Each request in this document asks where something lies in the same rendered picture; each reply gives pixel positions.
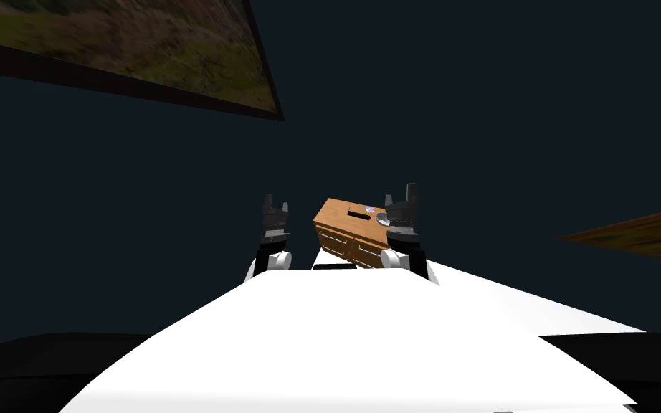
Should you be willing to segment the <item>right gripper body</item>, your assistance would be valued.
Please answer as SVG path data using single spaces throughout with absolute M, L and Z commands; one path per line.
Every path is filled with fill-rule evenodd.
M 413 229 L 417 225 L 419 205 L 418 199 L 386 205 L 385 210 L 390 226 Z

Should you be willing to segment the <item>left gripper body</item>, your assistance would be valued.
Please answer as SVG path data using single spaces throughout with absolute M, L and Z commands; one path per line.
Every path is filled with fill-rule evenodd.
M 262 211 L 262 223 L 266 233 L 283 233 L 287 225 L 288 214 L 273 207 L 272 211 Z

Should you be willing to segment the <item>wooden drawer cabinet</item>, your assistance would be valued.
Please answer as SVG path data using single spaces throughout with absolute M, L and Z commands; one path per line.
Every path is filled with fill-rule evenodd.
M 317 265 L 350 263 L 361 269 L 382 268 L 382 252 L 387 250 L 389 227 L 378 215 L 386 210 L 329 198 L 314 217 L 313 225 L 320 243 Z

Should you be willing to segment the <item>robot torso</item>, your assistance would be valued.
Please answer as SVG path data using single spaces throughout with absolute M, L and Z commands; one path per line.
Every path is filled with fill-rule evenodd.
M 154 334 L 60 413 L 617 413 L 546 336 L 643 335 L 431 262 L 272 270 Z

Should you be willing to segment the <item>dark framed landscape picture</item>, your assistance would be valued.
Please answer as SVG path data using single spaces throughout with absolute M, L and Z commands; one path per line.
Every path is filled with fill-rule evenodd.
M 0 75 L 284 118 L 249 0 L 0 0 Z

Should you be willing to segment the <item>brown green flat panel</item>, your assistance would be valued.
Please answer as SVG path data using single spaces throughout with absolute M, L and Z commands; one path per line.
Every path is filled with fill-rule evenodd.
M 661 213 L 566 235 L 562 240 L 661 258 Z

